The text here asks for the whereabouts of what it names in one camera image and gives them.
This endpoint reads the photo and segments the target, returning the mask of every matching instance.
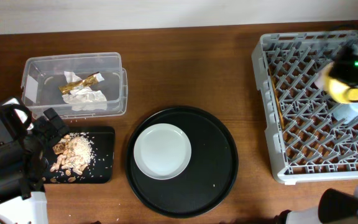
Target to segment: white plate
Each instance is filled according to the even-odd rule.
[[[145,175],[167,180],[185,170],[191,157],[191,145],[178,127],[155,124],[142,131],[136,139],[134,157]]]

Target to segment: black round tray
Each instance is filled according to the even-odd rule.
[[[188,166],[168,180],[147,177],[133,156],[139,134],[159,123],[180,128],[191,144]],[[194,217],[219,205],[230,192],[238,170],[236,144],[213,115],[187,106],[169,108],[155,113],[136,128],[129,140],[125,170],[129,185],[144,205],[169,217]]]

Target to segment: lattice basket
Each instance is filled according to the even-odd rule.
[[[358,179],[358,118],[337,121],[336,103],[313,83],[356,31],[265,34],[252,53],[275,180]]]

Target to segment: crumpled tissue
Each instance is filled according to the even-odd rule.
[[[82,79],[75,75],[74,72],[64,72],[66,76],[67,83],[81,81]],[[99,82],[103,81],[104,78],[100,73],[96,74],[96,78]],[[63,101],[68,104],[72,103],[92,103],[92,102],[103,102],[107,101],[105,95],[100,91],[93,91],[90,87],[83,87],[78,86],[75,87],[74,90],[70,90],[70,94],[62,95]],[[78,105],[73,106],[73,111],[80,111],[80,110],[106,110],[107,104],[106,103],[97,103],[92,105]]]

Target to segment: transparent bin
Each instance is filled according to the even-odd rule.
[[[65,103],[58,88],[67,84],[64,71],[75,72],[82,79],[100,72],[104,81],[90,87],[101,90],[107,101]],[[63,119],[117,116],[126,112],[127,74],[121,66],[121,56],[114,52],[30,58],[25,63],[21,87],[22,101],[34,118],[49,108]]]

